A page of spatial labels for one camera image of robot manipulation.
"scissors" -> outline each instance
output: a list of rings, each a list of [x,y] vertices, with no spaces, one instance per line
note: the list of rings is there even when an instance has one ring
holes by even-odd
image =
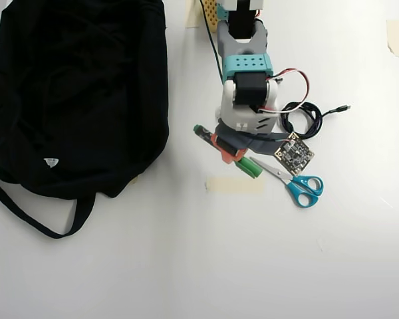
[[[292,176],[291,174],[283,173],[281,170],[271,167],[262,161],[255,158],[250,158],[258,166],[262,167],[265,171],[268,171],[272,175],[278,177],[282,180],[288,187],[291,194],[293,194],[297,205],[302,208],[309,208],[318,202],[319,196],[322,195],[324,191],[324,182],[321,178],[317,176]],[[314,189],[309,185],[309,182],[315,180],[318,184],[318,189]],[[300,202],[301,196],[306,196],[309,200],[308,205],[303,205]]]

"green marker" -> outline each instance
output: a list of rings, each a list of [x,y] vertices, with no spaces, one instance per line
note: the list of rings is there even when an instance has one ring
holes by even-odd
[[[213,134],[204,128],[201,125],[195,125],[194,132],[197,136],[199,136],[201,139],[203,139],[205,142],[207,142],[209,145],[213,146],[215,149],[217,149],[213,141],[211,140],[211,137]],[[256,163],[251,161],[248,158],[241,158],[240,161],[236,161],[235,165],[244,173],[246,173],[248,176],[251,176],[252,178],[258,178],[260,174],[263,172],[263,169],[258,166]]]

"black wire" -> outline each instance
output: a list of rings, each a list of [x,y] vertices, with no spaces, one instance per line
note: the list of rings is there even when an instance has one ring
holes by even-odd
[[[288,103],[288,105],[283,109],[283,111],[289,111],[293,110],[299,105],[298,102],[291,102]],[[309,138],[313,138],[316,136],[319,131],[322,128],[323,120],[324,117],[327,116],[328,114],[332,113],[338,113],[338,112],[344,112],[347,111],[350,108],[350,106],[344,105],[339,108],[335,108],[334,110],[328,111],[327,113],[322,114],[319,108],[309,102],[305,102],[301,107],[300,110],[302,110],[312,121],[311,127],[307,130],[306,133],[296,134],[302,139],[302,140],[307,140]],[[284,127],[284,130],[286,130],[288,133],[294,132],[294,127],[290,121],[288,121],[289,113],[282,113],[281,114],[281,123],[282,126]]]
[[[217,63],[217,68],[219,69],[220,80],[223,83],[223,73],[222,73],[221,67],[220,67],[219,55],[218,55],[217,50],[215,48],[213,37],[211,36],[210,27],[208,26],[207,15],[205,13],[205,7],[204,7],[204,4],[203,4],[202,0],[199,0],[199,1],[201,2],[201,6],[202,6],[202,13],[204,15],[205,26],[207,27],[208,38],[210,39],[211,46],[213,47],[215,61]]]

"circuit board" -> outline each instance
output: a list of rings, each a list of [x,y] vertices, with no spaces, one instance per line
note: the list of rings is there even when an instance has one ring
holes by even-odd
[[[275,152],[274,156],[291,174],[299,176],[315,154],[296,133],[291,133],[287,141],[283,142],[281,147]]]

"blue scissor handle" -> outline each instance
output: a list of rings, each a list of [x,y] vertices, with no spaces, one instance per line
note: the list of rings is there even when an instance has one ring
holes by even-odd
[[[312,207],[314,204],[316,204],[318,202],[319,197],[317,195],[315,195],[314,193],[310,193],[308,191],[305,191],[303,189],[301,189],[299,186],[297,186],[294,183],[289,183],[287,185],[288,189],[290,190],[290,192],[293,194],[297,205],[299,205],[302,208],[309,208]],[[303,205],[300,202],[300,196],[306,196],[307,198],[309,198],[309,204],[308,205]]]
[[[295,183],[298,183],[299,185],[301,185],[302,187],[304,187],[305,189],[307,189],[308,191],[311,191],[312,193],[314,193],[316,196],[321,196],[323,191],[324,191],[324,181],[317,177],[317,176],[295,176],[292,179]],[[314,189],[309,185],[309,181],[310,180],[315,180],[318,182],[319,184],[319,188],[318,189]]]

